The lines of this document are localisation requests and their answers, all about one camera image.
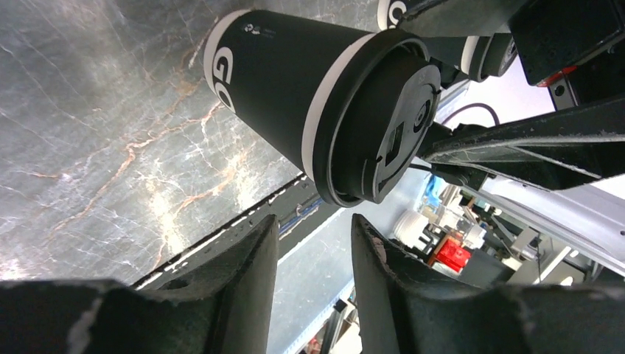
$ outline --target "black plastic part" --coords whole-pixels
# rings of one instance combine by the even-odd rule
[[[490,37],[530,0],[411,0],[397,28],[422,37]]]
[[[463,167],[448,164],[433,164],[430,170],[433,175],[443,178],[444,181],[454,186],[463,187],[469,183],[467,169]]]
[[[625,38],[621,0],[537,0],[511,22],[530,85],[581,65]]]
[[[356,93],[338,132],[332,157],[337,191],[382,202],[434,117],[439,80],[436,67],[404,48],[380,62]]]
[[[579,105],[625,92],[625,41],[565,76]]]
[[[437,142],[441,140],[449,139],[453,136],[453,132],[448,127],[438,124],[434,122],[430,128],[427,130],[419,149],[416,152],[417,156],[423,156],[425,153],[432,148]]]
[[[432,58],[460,68],[467,37],[433,37],[422,38],[422,40]]]
[[[435,142],[419,157],[563,190],[625,173],[625,94]]]
[[[489,76],[501,77],[517,57],[517,47],[509,33],[495,33],[484,58],[482,73]]]
[[[435,58],[430,58],[430,64],[439,68],[441,72],[441,88],[448,89],[456,83],[467,80],[469,76],[451,65],[441,62]]]
[[[268,216],[156,291],[110,280],[3,282],[2,353],[264,353],[277,267]]]
[[[514,269],[481,249],[474,249],[458,280],[478,288],[491,288],[510,280]]]
[[[315,183],[319,194],[326,201],[341,207],[353,207],[363,201],[363,199],[376,203],[381,202],[384,196],[399,181],[399,177],[407,170],[410,163],[408,157],[413,156],[419,146],[420,139],[415,139],[412,141],[413,146],[411,146],[411,149],[410,147],[403,147],[395,159],[405,163],[398,166],[394,165],[395,167],[392,168],[394,171],[391,170],[391,167],[380,169],[380,165],[385,166],[385,161],[378,161],[382,150],[387,147],[385,136],[389,137],[394,132],[395,128],[400,124],[400,119],[405,121],[405,127],[408,127],[410,124],[413,125],[416,119],[414,115],[410,115],[410,113],[415,114],[415,112],[402,111],[402,109],[411,108],[412,104],[407,101],[406,97],[400,96],[396,98],[396,100],[401,99],[399,105],[396,101],[392,103],[392,109],[383,112],[386,117],[375,117],[371,115],[371,112],[367,112],[366,117],[355,117],[355,119],[360,120],[357,122],[360,127],[358,128],[359,130],[366,128],[367,131],[385,132],[384,136],[379,136],[379,139],[369,142],[366,139],[357,139],[358,136],[353,136],[355,135],[353,133],[348,133],[347,135],[340,134],[343,129],[344,118],[348,111],[352,109],[352,101],[360,94],[359,90],[363,87],[363,84],[367,82],[372,73],[382,68],[380,63],[383,60],[388,58],[390,54],[396,55],[399,53],[397,50],[410,52],[415,58],[429,59],[423,43],[416,36],[397,29],[378,33],[352,58],[343,74],[338,78],[326,102],[318,126],[319,133],[315,138],[312,159]],[[417,72],[419,69],[419,67],[416,67],[414,71]],[[426,95],[426,100],[431,100],[430,113],[425,117],[423,125],[418,127],[422,131],[416,133],[421,136],[425,135],[425,131],[434,117],[440,93],[440,76],[436,67],[426,66],[422,70],[425,70],[424,73],[427,75],[422,78],[420,86],[427,87],[429,85],[434,90],[417,92],[418,95]],[[406,81],[390,85],[395,88],[402,88],[405,84]],[[375,103],[370,102],[368,104],[371,105],[370,107],[376,107],[378,104],[387,106],[389,103],[382,100],[383,96],[380,95],[380,92],[389,90],[391,87],[376,87],[376,89],[379,90],[378,95],[372,97],[372,99],[376,100]],[[434,99],[431,97],[432,91],[436,93]],[[420,100],[420,98],[412,97],[412,100]],[[348,121],[353,124],[353,119],[348,119]],[[339,140],[344,137],[357,140],[354,144],[346,144]],[[345,162],[339,159],[335,160],[335,154],[345,156],[346,151],[349,150],[353,154],[353,157],[350,158],[353,160],[350,163],[354,163],[354,166],[358,166],[358,169],[350,170],[349,172],[345,170],[336,172],[337,166]],[[354,162],[355,159],[360,160],[358,165]],[[360,187],[357,190],[347,187],[342,191],[338,190],[335,185],[338,184],[344,187],[347,184],[351,184],[351,182],[343,181],[353,181],[354,178],[361,178]],[[386,183],[380,187],[380,183],[383,181],[386,181]]]
[[[623,283],[482,290],[352,221],[363,353],[619,353]]]

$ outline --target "gray marble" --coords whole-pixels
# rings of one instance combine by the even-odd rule
[[[376,6],[3,1],[0,280],[133,282],[289,181],[297,169],[208,89],[203,42],[232,10],[376,30]]]

